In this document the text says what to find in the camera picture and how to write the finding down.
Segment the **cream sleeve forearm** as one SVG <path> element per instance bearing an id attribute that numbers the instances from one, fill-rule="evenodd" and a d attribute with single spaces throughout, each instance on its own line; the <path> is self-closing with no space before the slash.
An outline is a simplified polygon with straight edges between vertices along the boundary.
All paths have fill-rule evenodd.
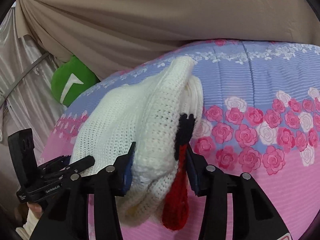
<path id="1" fill-rule="evenodd" d="M 43 212 L 35 212 L 31 209 L 28 210 L 27 220 L 23 224 L 22 227 L 17 227 L 15 231 L 18 233 L 18 235 L 23 240 L 29 240 L 35 227 L 37 226 L 37 223 L 39 222 Z"/>

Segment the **person's left hand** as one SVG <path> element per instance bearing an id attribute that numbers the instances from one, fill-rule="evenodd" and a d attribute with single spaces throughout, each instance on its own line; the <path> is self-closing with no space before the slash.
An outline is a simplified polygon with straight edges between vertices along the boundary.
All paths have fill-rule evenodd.
<path id="1" fill-rule="evenodd" d="M 27 202 L 27 206 L 37 219 L 41 218 L 41 216 L 43 214 L 43 210 L 39 204 Z"/>

